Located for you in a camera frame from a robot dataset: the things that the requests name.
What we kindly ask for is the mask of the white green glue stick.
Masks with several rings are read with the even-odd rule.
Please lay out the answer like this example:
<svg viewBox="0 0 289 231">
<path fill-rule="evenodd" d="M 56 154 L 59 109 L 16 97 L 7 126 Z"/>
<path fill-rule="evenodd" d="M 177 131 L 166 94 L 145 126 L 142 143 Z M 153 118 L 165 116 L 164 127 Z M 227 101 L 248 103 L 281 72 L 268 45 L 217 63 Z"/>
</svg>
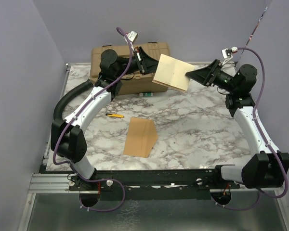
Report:
<svg viewBox="0 0 289 231">
<path fill-rule="evenodd" d="M 141 97 L 152 97 L 152 96 L 154 96 L 154 94 L 151 93 L 151 92 L 145 92 L 145 93 L 139 93 L 139 96 L 141 96 Z"/>
</svg>

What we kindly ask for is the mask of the brown paper envelope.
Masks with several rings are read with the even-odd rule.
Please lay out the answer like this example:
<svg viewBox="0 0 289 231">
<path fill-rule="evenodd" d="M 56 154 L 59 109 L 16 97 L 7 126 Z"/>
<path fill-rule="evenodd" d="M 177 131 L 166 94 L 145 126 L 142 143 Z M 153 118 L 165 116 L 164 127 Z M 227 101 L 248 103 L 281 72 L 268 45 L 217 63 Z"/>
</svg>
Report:
<svg viewBox="0 0 289 231">
<path fill-rule="evenodd" d="M 148 158 L 157 139 L 158 134 L 153 120 L 132 117 L 123 154 Z"/>
</svg>

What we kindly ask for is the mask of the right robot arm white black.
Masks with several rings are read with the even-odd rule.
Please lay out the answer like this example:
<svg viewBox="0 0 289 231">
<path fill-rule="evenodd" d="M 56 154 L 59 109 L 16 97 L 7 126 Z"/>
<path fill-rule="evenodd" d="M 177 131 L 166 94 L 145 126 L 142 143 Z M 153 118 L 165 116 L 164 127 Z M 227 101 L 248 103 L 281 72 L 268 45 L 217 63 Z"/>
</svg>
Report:
<svg viewBox="0 0 289 231">
<path fill-rule="evenodd" d="M 216 188 L 223 188 L 229 181 L 256 189 L 282 186 L 283 173 L 289 169 L 289 154 L 281 152 L 272 142 L 255 109 L 250 91 L 256 83 L 257 69 L 244 64 L 231 76 L 222 70 L 219 60 L 214 60 L 209 66 L 185 75 L 203 86 L 215 85 L 228 92 L 226 108 L 239 124 L 253 155 L 243 167 L 219 166 L 219 172 L 211 177 L 212 184 Z"/>
</svg>

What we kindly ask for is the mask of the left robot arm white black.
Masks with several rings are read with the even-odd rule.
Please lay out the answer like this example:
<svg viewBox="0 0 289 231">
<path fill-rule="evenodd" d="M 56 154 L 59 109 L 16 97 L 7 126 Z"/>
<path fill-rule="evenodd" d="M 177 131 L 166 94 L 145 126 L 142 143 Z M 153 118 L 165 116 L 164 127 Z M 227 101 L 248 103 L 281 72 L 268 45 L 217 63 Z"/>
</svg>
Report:
<svg viewBox="0 0 289 231">
<path fill-rule="evenodd" d="M 100 56 L 100 73 L 95 83 L 87 80 L 68 92 L 56 105 L 51 128 L 51 150 L 54 156 L 65 159 L 75 173 L 81 176 L 80 184 L 86 190 L 96 186 L 95 167 L 86 152 L 85 130 L 97 114 L 119 93 L 121 78 L 134 72 L 147 75 L 156 72 L 158 60 L 150 57 L 141 46 L 130 48 L 128 58 L 119 57 L 108 49 Z M 63 118 L 63 110 L 76 96 L 91 90 L 84 102 L 69 116 Z"/>
</svg>

